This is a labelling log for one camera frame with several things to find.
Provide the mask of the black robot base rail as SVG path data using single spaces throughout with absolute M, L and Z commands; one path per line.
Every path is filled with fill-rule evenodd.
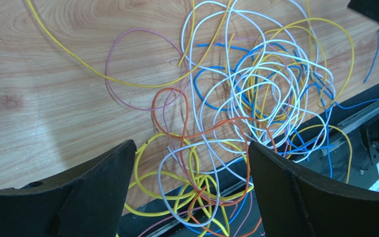
M 347 133 L 353 149 L 350 178 L 348 184 L 379 192 L 379 84 L 361 92 L 360 94 L 342 102 L 333 109 L 335 115 L 330 119 L 331 125 Z M 341 133 L 331 131 L 329 148 L 332 162 L 333 179 L 346 180 L 349 149 L 346 139 Z M 310 161 L 302 161 L 301 165 L 330 177 L 330 165 L 327 164 L 328 151 L 325 149 L 313 152 Z M 220 171 L 219 178 L 224 178 L 225 194 L 234 194 L 242 190 L 241 181 L 236 178 L 227 178 L 228 171 Z M 253 230 L 260 218 L 260 211 L 255 194 L 245 197 L 236 207 L 236 211 L 229 218 L 230 227 L 235 231 L 243 224 L 238 235 Z M 136 214 L 126 214 L 121 218 L 119 226 L 120 237 L 137 237 L 150 225 L 161 221 L 165 217 L 140 217 Z M 203 230 L 190 229 L 173 221 L 172 218 L 163 221 L 143 233 L 143 237 L 195 237 Z

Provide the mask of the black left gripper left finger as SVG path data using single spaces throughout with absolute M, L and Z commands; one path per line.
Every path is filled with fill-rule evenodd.
M 48 178 L 0 190 L 0 237 L 113 237 L 134 167 L 127 140 Z

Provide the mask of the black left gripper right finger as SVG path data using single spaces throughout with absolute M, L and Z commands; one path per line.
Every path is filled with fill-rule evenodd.
M 379 237 L 379 192 L 323 176 L 258 142 L 248 158 L 268 237 Z

